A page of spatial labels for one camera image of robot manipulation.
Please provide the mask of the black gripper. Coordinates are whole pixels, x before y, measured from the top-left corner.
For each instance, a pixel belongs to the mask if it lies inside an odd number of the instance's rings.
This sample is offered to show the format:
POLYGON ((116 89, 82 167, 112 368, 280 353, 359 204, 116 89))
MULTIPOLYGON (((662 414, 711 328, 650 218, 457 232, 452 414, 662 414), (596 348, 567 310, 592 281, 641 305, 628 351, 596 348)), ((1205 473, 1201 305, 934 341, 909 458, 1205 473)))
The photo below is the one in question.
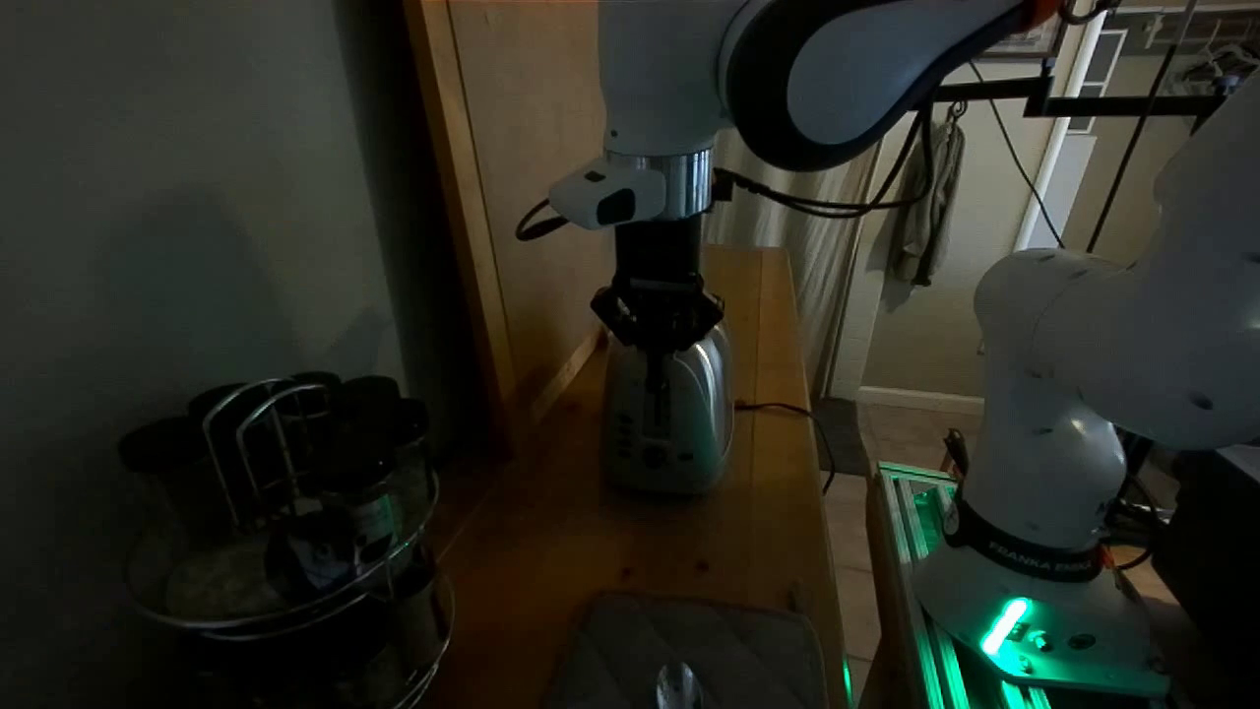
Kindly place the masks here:
POLYGON ((598 288, 592 310, 624 348, 640 348, 641 323, 624 295, 678 309, 674 341, 700 341, 725 319, 700 276, 700 219, 640 219, 613 232, 613 288, 598 288))

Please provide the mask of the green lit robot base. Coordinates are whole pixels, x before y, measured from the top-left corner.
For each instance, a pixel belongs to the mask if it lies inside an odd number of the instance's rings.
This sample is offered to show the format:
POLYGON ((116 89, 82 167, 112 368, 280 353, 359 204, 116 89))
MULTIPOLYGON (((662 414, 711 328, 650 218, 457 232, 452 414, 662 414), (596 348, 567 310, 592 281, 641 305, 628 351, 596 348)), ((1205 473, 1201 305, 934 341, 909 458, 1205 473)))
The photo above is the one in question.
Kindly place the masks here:
POLYGON ((1111 569, 1090 582, 1024 578, 945 542, 959 482, 881 462, 869 546, 897 702, 926 709, 1119 709, 1173 693, 1144 595, 1111 569))

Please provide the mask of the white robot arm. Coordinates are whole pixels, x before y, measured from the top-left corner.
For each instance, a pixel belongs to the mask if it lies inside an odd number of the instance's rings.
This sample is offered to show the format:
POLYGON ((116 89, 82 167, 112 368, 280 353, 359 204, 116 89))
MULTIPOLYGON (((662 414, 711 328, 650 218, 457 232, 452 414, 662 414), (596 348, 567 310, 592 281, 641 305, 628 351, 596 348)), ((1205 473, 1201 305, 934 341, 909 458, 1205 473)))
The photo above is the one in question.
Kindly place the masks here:
MULTIPOLYGON (((833 169, 1037 17, 1037 0, 604 0, 606 154, 650 167, 735 130, 781 169, 833 169)), ((1162 172, 1140 264, 1018 252, 981 281, 990 408, 961 546, 1090 578, 1113 482, 1089 453, 1260 433, 1257 196, 1260 89, 1241 85, 1162 172)))

